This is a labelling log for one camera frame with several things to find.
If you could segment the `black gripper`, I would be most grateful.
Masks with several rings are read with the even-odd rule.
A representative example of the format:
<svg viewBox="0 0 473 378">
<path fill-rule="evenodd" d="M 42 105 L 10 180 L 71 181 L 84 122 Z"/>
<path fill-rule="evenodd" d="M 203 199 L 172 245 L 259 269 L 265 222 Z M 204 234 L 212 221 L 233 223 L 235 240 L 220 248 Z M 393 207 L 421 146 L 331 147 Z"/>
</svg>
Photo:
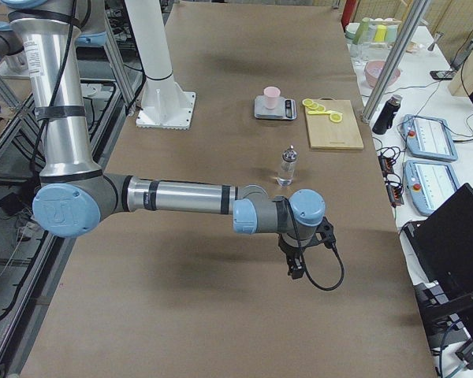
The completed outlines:
<svg viewBox="0 0 473 378">
<path fill-rule="evenodd" d="M 309 247 L 323 244 L 328 249 L 335 247 L 334 227 L 323 217 L 321 223 L 316 227 L 309 227 L 296 222 L 296 229 L 291 228 L 279 235 L 278 246 L 285 253 L 288 275 L 292 279 L 300 279 L 304 276 L 304 265 L 300 255 Z"/>
</svg>

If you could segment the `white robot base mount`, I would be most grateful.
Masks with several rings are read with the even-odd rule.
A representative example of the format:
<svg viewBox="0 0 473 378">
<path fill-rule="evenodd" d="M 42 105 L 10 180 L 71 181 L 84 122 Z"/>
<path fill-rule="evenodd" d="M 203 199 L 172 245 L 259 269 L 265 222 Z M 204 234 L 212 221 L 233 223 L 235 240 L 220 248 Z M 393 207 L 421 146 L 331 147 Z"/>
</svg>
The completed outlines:
<svg viewBox="0 0 473 378">
<path fill-rule="evenodd" d="M 159 2 L 128 0 L 125 6 L 146 77 L 136 124 L 189 129 L 196 93 L 183 91 L 174 79 Z"/>
</svg>

